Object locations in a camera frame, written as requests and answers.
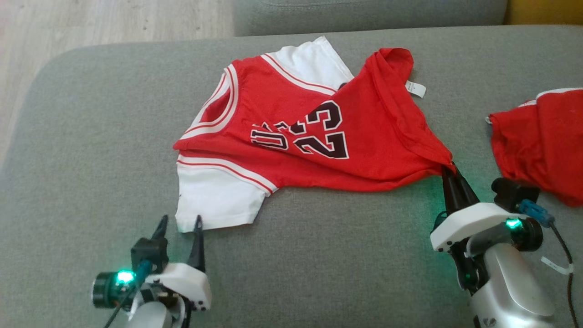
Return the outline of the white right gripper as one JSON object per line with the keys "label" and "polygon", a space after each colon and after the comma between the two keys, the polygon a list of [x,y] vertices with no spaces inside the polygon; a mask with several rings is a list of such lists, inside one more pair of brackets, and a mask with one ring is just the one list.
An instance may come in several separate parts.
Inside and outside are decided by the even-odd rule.
{"label": "white right gripper", "polygon": [[461,289],[477,292],[487,281],[481,256],[498,243],[509,243],[506,226],[510,213],[494,203],[480,200],[454,166],[442,168],[445,210],[449,215],[430,234],[433,249],[448,253],[457,269]]}

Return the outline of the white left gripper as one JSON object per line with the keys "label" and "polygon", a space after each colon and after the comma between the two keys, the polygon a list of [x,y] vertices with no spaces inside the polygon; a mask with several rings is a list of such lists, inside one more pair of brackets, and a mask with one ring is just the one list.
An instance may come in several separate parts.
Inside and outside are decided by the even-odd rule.
{"label": "white left gripper", "polygon": [[[166,237],[168,221],[169,216],[163,215],[151,236],[152,240],[161,240]],[[205,308],[208,311],[212,307],[212,291],[208,276],[204,273],[204,229],[200,215],[196,216],[192,233],[194,241],[188,257],[188,264],[169,263],[162,273],[147,276],[146,282],[162,284],[163,287],[171,289],[188,301],[194,302],[196,307]]]}

